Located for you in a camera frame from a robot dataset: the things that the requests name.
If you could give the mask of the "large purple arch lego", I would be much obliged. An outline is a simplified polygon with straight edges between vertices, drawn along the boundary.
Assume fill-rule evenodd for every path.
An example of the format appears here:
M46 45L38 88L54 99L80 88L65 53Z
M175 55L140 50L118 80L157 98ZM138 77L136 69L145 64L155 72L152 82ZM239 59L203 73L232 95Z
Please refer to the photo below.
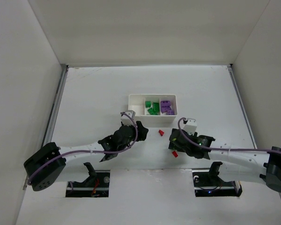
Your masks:
M160 112L166 113L168 110L171 110L171 102L168 100L160 101Z

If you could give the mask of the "long green lego plate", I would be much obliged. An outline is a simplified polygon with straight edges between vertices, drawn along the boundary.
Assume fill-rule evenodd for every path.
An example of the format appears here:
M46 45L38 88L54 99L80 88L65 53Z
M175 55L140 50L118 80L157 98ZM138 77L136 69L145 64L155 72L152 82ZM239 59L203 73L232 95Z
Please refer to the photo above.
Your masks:
M148 109L147 109L147 112L149 113L149 115L160 115L160 113L159 113L159 112L155 112L155 111L153 110L153 108L148 108Z

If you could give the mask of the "green square lego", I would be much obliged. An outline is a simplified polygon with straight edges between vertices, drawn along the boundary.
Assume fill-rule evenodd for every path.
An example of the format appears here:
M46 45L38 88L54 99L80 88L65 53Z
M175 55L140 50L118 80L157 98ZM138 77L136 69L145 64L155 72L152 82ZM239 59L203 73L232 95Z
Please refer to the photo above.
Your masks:
M153 102L153 110L155 112L159 112L160 111L160 105L158 102Z
M151 107L151 101L145 101L145 107L150 108Z

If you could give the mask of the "small purple curved lego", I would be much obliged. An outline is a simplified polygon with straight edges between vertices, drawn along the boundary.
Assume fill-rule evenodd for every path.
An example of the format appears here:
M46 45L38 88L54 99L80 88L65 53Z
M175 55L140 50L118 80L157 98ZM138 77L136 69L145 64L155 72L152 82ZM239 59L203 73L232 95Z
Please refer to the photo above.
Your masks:
M172 109L167 110L167 115L175 115L175 112Z

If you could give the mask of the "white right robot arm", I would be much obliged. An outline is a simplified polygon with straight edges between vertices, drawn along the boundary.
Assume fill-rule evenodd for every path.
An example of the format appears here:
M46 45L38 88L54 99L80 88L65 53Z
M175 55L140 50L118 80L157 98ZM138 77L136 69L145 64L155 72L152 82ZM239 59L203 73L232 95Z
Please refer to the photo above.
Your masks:
M189 135L174 128L169 137L169 149L196 159L211 160L208 175L214 180L260 183L281 193L281 148L272 147L266 151L217 149L211 147L213 141L213 137Z

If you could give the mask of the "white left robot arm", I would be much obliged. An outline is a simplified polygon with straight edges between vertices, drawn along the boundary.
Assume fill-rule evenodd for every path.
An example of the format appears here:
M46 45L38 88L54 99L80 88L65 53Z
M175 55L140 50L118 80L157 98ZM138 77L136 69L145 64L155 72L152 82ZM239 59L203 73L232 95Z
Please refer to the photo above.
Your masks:
M47 143L23 164L28 176L27 184L34 191L41 191L54 182L78 180L74 170L80 166L85 166L89 175L88 178L83 175L80 180L88 181L95 176L91 157L102 154L100 162L114 159L136 142L146 140L147 134L148 129L137 121L134 125L123 124L114 134L89 145L67 148L59 147L55 142Z

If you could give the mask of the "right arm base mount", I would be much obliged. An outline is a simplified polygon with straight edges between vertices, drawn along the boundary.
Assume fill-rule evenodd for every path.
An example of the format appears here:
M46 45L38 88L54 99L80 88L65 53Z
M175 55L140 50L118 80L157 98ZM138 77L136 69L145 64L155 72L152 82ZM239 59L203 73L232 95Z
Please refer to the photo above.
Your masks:
M196 197L240 197L243 190L239 181L223 181L219 177L222 162L213 162L209 169L192 170Z

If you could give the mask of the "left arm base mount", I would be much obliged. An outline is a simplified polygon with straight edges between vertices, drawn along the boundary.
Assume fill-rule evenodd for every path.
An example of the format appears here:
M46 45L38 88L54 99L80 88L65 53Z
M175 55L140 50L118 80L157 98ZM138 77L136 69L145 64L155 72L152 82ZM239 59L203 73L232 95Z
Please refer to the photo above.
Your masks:
M91 163L84 163L89 175L82 181L69 181L65 197L106 198L109 197L110 170L95 170Z

